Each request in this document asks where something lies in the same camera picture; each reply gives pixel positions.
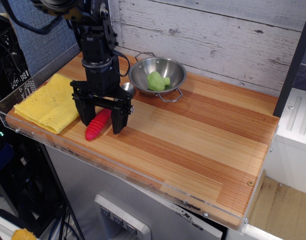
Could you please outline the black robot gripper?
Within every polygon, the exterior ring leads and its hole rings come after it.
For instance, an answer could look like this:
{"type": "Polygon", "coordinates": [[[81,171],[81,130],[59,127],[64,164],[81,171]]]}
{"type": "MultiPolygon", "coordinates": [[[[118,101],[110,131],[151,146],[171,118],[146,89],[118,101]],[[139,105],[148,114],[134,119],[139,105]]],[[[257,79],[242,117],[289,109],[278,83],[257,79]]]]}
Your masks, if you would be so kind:
{"type": "Polygon", "coordinates": [[[73,99],[82,123],[89,125],[95,117],[95,107],[111,110],[113,134],[117,135],[127,126],[131,113],[131,95],[120,86],[118,63],[85,63],[86,80],[74,80],[73,99]]]}

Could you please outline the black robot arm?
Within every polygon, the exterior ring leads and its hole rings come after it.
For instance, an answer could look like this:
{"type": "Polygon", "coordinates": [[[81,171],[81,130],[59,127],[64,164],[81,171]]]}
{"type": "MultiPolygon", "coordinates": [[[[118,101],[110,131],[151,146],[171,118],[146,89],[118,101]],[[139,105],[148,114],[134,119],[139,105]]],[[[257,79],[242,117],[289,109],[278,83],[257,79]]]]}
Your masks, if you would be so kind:
{"type": "Polygon", "coordinates": [[[118,45],[106,0],[35,0],[33,5],[45,14],[65,19],[82,51],[86,80],[71,82],[73,99],[81,121],[88,125],[95,107],[111,110],[113,133],[119,134],[131,113],[131,95],[120,82],[118,45]]]}

